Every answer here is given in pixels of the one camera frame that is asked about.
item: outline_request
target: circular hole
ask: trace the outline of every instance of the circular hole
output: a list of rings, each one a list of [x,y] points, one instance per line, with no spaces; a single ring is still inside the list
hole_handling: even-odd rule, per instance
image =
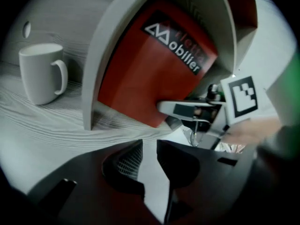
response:
[[[28,38],[31,30],[31,24],[27,21],[23,26],[23,38]]]

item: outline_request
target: red panel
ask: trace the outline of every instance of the red panel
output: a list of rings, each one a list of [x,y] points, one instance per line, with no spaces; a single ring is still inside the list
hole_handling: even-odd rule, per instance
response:
[[[98,101],[157,127],[166,115],[157,111],[156,103],[184,99],[217,51],[193,19],[172,3],[154,0],[142,10],[112,55]]]

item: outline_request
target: wooden table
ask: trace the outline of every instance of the wooden table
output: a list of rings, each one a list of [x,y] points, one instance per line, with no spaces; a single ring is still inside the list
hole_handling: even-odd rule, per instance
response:
[[[11,184],[23,192],[76,155],[143,139],[145,146],[172,132],[164,122],[152,128],[103,105],[93,131],[83,129],[81,84],[47,105],[32,105],[20,69],[0,63],[0,162]]]

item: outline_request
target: white mug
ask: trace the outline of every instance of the white mug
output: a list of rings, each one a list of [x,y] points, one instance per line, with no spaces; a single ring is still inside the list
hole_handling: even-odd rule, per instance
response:
[[[19,51],[23,85],[33,104],[47,104],[66,90],[68,70],[62,54],[63,47],[54,43],[31,45]]]

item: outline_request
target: logo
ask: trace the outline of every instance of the logo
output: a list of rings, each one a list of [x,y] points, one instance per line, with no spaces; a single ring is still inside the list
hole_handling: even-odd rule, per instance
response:
[[[156,10],[143,24],[141,30],[170,49],[197,75],[208,59],[200,45],[175,21]]]
[[[235,118],[258,109],[257,97],[252,77],[229,83]]]

